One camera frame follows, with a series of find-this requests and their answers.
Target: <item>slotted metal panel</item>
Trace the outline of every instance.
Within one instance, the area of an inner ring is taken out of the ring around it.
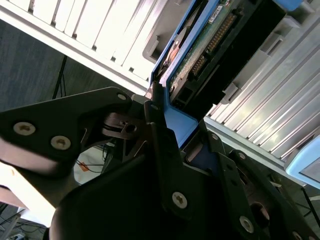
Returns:
[[[68,47],[89,53],[96,64],[127,77],[145,91],[154,63],[143,57],[143,50],[167,1],[10,0],[1,1],[0,6]]]
[[[298,20],[279,24],[276,50],[262,46],[235,79],[245,82],[237,97],[208,114],[283,162],[320,128],[319,11]]]

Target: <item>blue plastic frame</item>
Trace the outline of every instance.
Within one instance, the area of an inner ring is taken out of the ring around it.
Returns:
[[[283,6],[285,9],[292,11],[296,9],[303,0],[274,0],[277,4]],[[184,14],[181,22],[179,23],[178,27],[176,28],[175,32],[173,33],[171,39],[169,40],[168,44],[166,45],[164,51],[160,55],[158,61],[155,64],[155,67],[151,73],[149,78],[149,83],[154,80],[154,75],[156,69],[161,64],[162,60],[166,57],[170,47],[176,38],[178,32],[183,27],[183,23],[185,22],[188,14],[192,10],[196,0],[192,0],[189,8],[187,9],[186,13]],[[175,57],[174,61],[167,69],[165,75],[162,76],[160,83],[164,87],[164,116],[166,120],[167,127],[172,129],[175,133],[175,137],[178,143],[178,146],[181,147],[184,142],[188,139],[188,137],[192,134],[192,132],[197,128],[198,122],[195,118],[185,114],[181,110],[171,106],[170,104],[170,96],[169,96],[169,88],[167,88],[167,84],[169,80],[172,78],[176,70],[178,69],[180,63],[188,53],[189,49],[191,48],[194,41],[197,39],[197,36],[200,34],[201,30],[208,22],[210,16],[212,15],[213,11],[216,9],[219,0],[209,0],[207,5],[205,6],[204,10],[202,11],[200,17],[196,21],[194,27],[192,28],[191,32],[189,33],[188,37],[186,38],[185,42],[183,43],[179,53]]]
[[[286,167],[286,173],[302,182],[305,182],[306,184],[320,189],[320,182],[301,173],[301,171],[320,158],[319,149],[320,135],[312,139],[297,153],[292,162]]]

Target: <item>black bracket hole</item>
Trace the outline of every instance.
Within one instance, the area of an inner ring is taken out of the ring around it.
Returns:
[[[238,184],[236,183],[235,180],[231,180],[231,183],[232,183],[234,186],[238,186]]]
[[[137,130],[137,127],[135,125],[129,125],[125,128],[125,131],[130,134]]]
[[[260,203],[254,202],[250,206],[255,222],[262,229],[267,228],[270,222],[270,216],[267,209]]]

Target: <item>black metal bracket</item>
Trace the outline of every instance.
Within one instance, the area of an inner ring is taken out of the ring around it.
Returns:
[[[0,159],[48,177],[67,176],[79,154],[106,143],[108,114],[125,113],[131,98],[115,87],[0,113]]]

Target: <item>light blue panel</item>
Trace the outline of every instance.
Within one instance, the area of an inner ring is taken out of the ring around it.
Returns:
[[[303,2],[303,0],[273,0],[273,1],[279,4],[280,6],[282,6],[287,11],[295,10]]]
[[[320,189],[320,182],[301,173],[305,168],[320,158],[320,135],[312,139],[294,157],[285,171],[290,176]]]

